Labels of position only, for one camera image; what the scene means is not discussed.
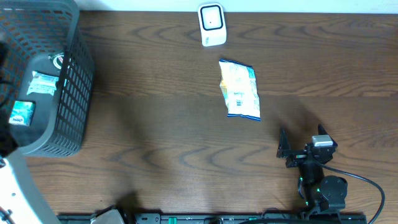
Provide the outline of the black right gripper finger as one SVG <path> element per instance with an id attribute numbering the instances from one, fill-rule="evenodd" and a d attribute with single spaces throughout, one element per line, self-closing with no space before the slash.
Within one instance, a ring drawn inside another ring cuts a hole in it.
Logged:
<path id="1" fill-rule="evenodd" d="M 277 149 L 277 158 L 286 158 L 290 156 L 292 153 L 289 140 L 287 138 L 286 132 L 284 128 L 280 129 L 280 138 L 279 138 L 279 145 Z"/>
<path id="2" fill-rule="evenodd" d="M 317 126 L 318 129 L 318 135 L 322 136 L 322 146 L 337 146 L 337 142 L 327 133 L 327 131 L 325 130 L 325 128 L 323 127 L 322 124 L 319 124 Z"/>

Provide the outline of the cream blue chips bag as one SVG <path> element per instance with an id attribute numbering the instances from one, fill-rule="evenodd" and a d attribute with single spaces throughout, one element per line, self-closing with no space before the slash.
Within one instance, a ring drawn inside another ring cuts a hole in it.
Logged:
<path id="1" fill-rule="evenodd" d="M 260 99 L 255 71 L 250 65 L 220 59 L 220 89 L 228 110 L 228 117 L 261 120 Z"/>

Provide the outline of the dark green Zam-Buk tin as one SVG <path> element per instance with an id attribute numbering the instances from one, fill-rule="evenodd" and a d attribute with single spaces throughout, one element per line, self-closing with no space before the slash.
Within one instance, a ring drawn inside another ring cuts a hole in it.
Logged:
<path id="1" fill-rule="evenodd" d="M 54 67 L 58 70 L 62 69 L 64 57 L 65 57 L 65 52 L 59 52 L 57 54 L 50 54 L 48 56 L 49 60 L 52 62 Z"/>

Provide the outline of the mint green wipes packet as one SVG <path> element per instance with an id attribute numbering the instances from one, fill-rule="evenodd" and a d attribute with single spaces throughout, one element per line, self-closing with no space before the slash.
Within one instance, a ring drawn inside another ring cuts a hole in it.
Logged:
<path id="1" fill-rule="evenodd" d="M 32 72 L 32 81 L 29 84 L 27 95 L 31 93 L 54 95 L 57 90 L 59 77 L 46 75 L 37 71 Z"/>

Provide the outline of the teal Kleenex tissue pack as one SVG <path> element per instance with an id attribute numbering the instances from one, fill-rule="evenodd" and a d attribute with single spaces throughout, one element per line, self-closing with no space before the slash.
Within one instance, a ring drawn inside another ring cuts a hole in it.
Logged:
<path id="1" fill-rule="evenodd" d="M 35 110 L 31 101 L 15 101 L 9 118 L 9 124 L 30 126 Z"/>

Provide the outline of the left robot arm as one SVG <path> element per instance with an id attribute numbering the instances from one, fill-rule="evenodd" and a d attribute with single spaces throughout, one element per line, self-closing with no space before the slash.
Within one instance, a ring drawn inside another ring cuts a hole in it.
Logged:
<path id="1" fill-rule="evenodd" d="M 125 223 L 110 207 L 92 216 L 57 216 L 36 187 L 24 156 L 11 136 L 7 114 L 1 110 L 1 223 Z"/>

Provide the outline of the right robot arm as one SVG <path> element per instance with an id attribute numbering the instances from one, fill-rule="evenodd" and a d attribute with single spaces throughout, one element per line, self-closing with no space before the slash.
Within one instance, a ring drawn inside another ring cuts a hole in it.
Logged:
<path id="1" fill-rule="evenodd" d="M 305 199 L 307 208 L 300 212 L 304 220 L 326 220 L 342 223 L 340 210 L 346 206 L 347 181 L 335 175 L 326 176 L 323 166 L 332 160 L 338 144 L 322 125 L 303 149 L 293 150 L 284 129 L 280 130 L 276 157 L 286 159 L 287 168 L 298 168 L 298 192 Z"/>

